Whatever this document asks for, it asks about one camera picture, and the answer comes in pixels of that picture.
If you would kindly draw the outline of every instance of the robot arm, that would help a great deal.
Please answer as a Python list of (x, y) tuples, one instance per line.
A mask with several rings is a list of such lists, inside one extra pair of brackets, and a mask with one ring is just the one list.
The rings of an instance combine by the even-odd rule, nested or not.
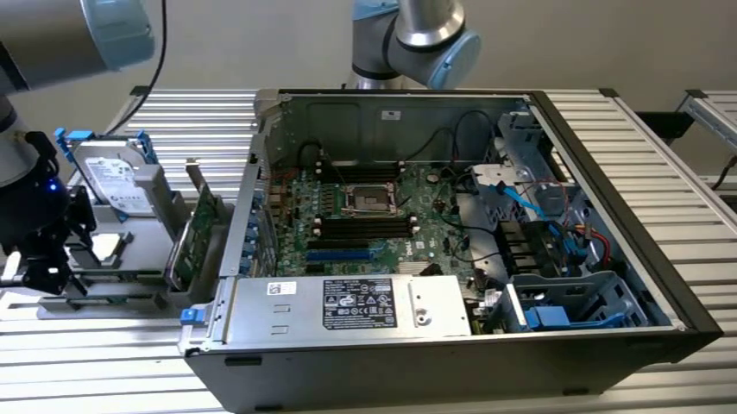
[(432, 89), (453, 89), (481, 48), (458, 0), (357, 0), (348, 87), (401, 89), (405, 75)]
[(0, 3), (0, 244), (30, 267), (22, 284), (61, 293), (74, 277), (63, 244), (86, 239), (85, 188), (67, 190), (57, 150), (30, 131), (4, 97), (147, 60), (155, 49), (139, 0), (4, 0)]

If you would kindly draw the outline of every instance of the sticker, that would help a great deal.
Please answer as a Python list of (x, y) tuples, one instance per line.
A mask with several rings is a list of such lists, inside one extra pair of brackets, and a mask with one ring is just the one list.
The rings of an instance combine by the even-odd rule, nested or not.
[(151, 214), (151, 204), (143, 188), (134, 182), (135, 172), (125, 160), (87, 158), (85, 160), (98, 189), (110, 205), (127, 214)]
[(402, 111), (401, 110), (384, 110), (381, 112), (381, 120), (382, 121), (400, 121), (402, 119)]
[(298, 294), (298, 282), (273, 282), (266, 287), (266, 294), (270, 296), (272, 295), (296, 295)]
[(325, 280), (322, 297), (328, 330), (397, 328), (392, 279)]

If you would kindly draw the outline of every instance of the black ram slot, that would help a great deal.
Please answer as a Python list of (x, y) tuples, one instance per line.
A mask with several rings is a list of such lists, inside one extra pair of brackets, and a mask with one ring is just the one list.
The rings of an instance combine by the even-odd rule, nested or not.
[(322, 220), (324, 227), (326, 226), (361, 226), (370, 227), (378, 224), (405, 224), (408, 220), (405, 217), (366, 217), (366, 218), (326, 218)]
[(413, 237), (413, 232), (410, 230), (405, 231), (388, 231), (388, 232), (380, 232), (380, 231), (361, 231), (356, 233), (341, 233), (334, 234), (332, 232), (324, 231), (322, 238), (325, 239), (334, 239), (334, 240), (352, 240), (352, 239), (406, 239), (408, 237)]
[(394, 239), (413, 236), (406, 217), (330, 218), (322, 220), (324, 239)]
[(386, 183), (394, 181), (400, 175), (397, 166), (328, 166), (318, 174), (324, 183)]

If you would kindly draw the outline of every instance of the power supply label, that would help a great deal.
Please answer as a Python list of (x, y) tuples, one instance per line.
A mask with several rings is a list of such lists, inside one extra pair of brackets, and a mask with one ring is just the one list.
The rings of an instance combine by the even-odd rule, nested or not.
[(322, 303), (328, 330), (397, 328), (392, 279), (325, 280)]

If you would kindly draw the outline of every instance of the slotted aluminum surface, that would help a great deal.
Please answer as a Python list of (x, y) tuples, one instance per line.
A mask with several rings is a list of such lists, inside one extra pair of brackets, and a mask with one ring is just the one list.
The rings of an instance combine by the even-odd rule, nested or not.
[(197, 158), (214, 193), (235, 201), (255, 133), (254, 97), (255, 91), (154, 91), (130, 120), (125, 130), (149, 132), (166, 178), (185, 198), (197, 198), (185, 171), (187, 158)]
[[(253, 92), (247, 91), (202, 92), (229, 97), (249, 93), (253, 96)], [(218, 104), (217, 97), (203, 98), (197, 97), (197, 94), (195, 91), (158, 92), (154, 96), (161, 97), (151, 102), (163, 103), (165, 100), (179, 104)], [(669, 252), (683, 277), (725, 330), (725, 337), (680, 364), (647, 367), (601, 396), (328, 412), (737, 412), (737, 245), (731, 236), (733, 232), (725, 227), (715, 209), (709, 208), (709, 202), (693, 190), (693, 185), (681, 178), (683, 172), (669, 172), (667, 167), (671, 161), (656, 150), (651, 138), (631, 121), (615, 99), (603, 97), (597, 91), (552, 91), (549, 95), (585, 144), (591, 146), (595, 158), (607, 167), (608, 174), (616, 175), (611, 177), (625, 200), (637, 203), (633, 208), (639, 217)], [(247, 104), (247, 97), (234, 99)], [(162, 112), (174, 111), (169, 107), (159, 108)], [(193, 106), (189, 110), (199, 112), (201, 108)], [(154, 128), (163, 128), (162, 122), (151, 121), (153, 125), (158, 125)], [(171, 129), (167, 133), (189, 128), (177, 127), (171, 119), (167, 122), (173, 125), (166, 127)], [(206, 130), (194, 134), (213, 136)], [(167, 145), (169, 139), (155, 138), (155, 145)], [(617, 147), (619, 141), (631, 148), (629, 151)], [(190, 146), (191, 154), (185, 154), (190, 157), (198, 156), (191, 147), (219, 144), (214, 139), (210, 142), (197, 140), (191, 145), (177, 145)], [(247, 146), (246, 139), (239, 145)], [(627, 167), (611, 169), (611, 166)], [(648, 166), (643, 170), (648, 175), (621, 176), (631, 170), (640, 171), (637, 166)], [(681, 200), (683, 204), (664, 205), (667, 200)], [(179, 321), (39, 321), (35, 315), (35, 298), (11, 293), (0, 297), (3, 414), (223, 413), (218, 401), (179, 357)], [(477, 376), (469, 374), (469, 380), (473, 380)]]
[(707, 91), (687, 97), (681, 108), (737, 152), (737, 91)]

